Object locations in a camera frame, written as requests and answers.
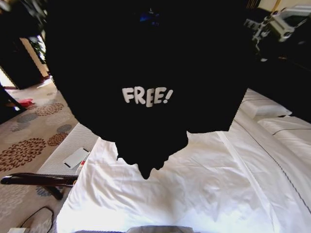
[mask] brown flower pattern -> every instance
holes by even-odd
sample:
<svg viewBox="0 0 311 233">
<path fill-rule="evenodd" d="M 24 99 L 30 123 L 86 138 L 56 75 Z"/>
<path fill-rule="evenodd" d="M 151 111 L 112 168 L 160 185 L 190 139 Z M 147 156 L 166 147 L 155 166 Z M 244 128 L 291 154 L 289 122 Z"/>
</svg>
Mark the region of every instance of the brown flower pattern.
<svg viewBox="0 0 311 233">
<path fill-rule="evenodd" d="M 61 144 L 61 142 L 67 137 L 68 133 L 57 133 L 49 138 L 48 145 L 53 147 Z"/>
<path fill-rule="evenodd" d="M 41 138 L 30 138 L 13 144 L 0 154 L 0 171 L 9 171 L 31 162 L 41 154 L 45 146 L 46 143 Z"/>
<path fill-rule="evenodd" d="M 33 110 L 35 108 L 37 108 L 38 106 L 36 104 L 32 104 L 30 106 L 27 107 L 28 110 Z"/>
<path fill-rule="evenodd" d="M 48 104 L 37 108 L 35 113 L 38 116 L 47 116 L 59 112 L 63 107 L 64 105 L 62 103 Z"/>
</svg>

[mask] floor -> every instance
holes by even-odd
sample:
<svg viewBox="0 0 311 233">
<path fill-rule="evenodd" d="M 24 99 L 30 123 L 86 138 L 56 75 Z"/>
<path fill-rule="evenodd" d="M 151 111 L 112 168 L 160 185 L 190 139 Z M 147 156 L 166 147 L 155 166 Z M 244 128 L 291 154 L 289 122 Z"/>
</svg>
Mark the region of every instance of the floor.
<svg viewBox="0 0 311 233">
<path fill-rule="evenodd" d="M 8 92 L 16 100 L 32 98 L 35 105 L 0 125 L 0 177 L 17 172 L 35 173 L 77 120 L 51 81 Z M 69 188 L 61 191 L 64 198 L 58 201 L 39 186 L 0 184 L 0 233 L 19 227 L 43 206 L 53 209 L 56 218 Z M 24 226 L 31 228 L 31 233 L 45 233 L 50 228 L 50 218 L 51 214 L 42 210 Z M 56 232 L 55 224 L 50 232 Z"/>
</svg>

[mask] wall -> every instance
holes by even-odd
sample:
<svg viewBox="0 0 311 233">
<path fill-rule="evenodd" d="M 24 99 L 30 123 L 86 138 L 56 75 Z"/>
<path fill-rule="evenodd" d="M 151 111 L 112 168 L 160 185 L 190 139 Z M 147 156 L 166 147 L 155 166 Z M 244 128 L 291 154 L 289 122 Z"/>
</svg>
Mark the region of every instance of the wall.
<svg viewBox="0 0 311 233">
<path fill-rule="evenodd" d="M 2 86 L 15 86 L 0 67 L 0 83 Z"/>
<path fill-rule="evenodd" d="M 38 67 L 38 69 L 40 70 L 40 73 L 42 74 L 43 77 L 48 76 L 47 71 L 49 70 L 48 67 L 46 66 L 46 64 L 42 64 L 37 56 L 37 54 L 35 53 L 34 48 L 31 46 L 31 44 L 29 43 L 29 41 L 25 38 L 21 38 L 20 39 L 21 42 L 23 43 L 23 45 L 25 46 L 26 50 L 28 51 L 28 53 L 30 54 L 31 58 L 33 59 L 35 65 Z"/>
<path fill-rule="evenodd" d="M 272 11 L 276 0 L 261 0 L 259 8 L 267 11 Z M 295 6 L 297 4 L 311 4 L 311 0 L 281 0 L 280 4 L 276 8 L 278 11 L 282 10 L 284 7 Z"/>
</svg>

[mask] black t-shirt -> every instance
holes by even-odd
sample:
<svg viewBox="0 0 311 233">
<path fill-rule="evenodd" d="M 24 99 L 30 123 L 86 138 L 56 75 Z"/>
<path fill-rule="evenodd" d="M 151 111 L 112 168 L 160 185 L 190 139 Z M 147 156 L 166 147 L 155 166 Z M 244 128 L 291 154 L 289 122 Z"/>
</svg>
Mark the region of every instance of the black t-shirt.
<svg viewBox="0 0 311 233">
<path fill-rule="evenodd" d="M 51 2 L 47 61 L 56 86 L 77 120 L 115 142 L 118 158 L 138 164 L 145 179 L 188 144 L 187 131 L 229 129 L 246 84 L 242 47 L 221 20 L 166 5 L 158 25 L 146 27 L 132 5 Z"/>
</svg>

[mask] red object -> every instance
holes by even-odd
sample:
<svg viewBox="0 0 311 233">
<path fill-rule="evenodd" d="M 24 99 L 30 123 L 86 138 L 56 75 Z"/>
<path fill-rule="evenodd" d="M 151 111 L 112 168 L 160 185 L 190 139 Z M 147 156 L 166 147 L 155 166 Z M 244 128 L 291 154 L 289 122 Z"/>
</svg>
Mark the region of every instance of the red object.
<svg viewBox="0 0 311 233">
<path fill-rule="evenodd" d="M 33 99 L 24 99 L 24 100 L 19 100 L 18 102 L 21 104 L 21 106 L 27 108 L 30 105 L 33 105 L 34 103 L 32 102 Z"/>
</svg>

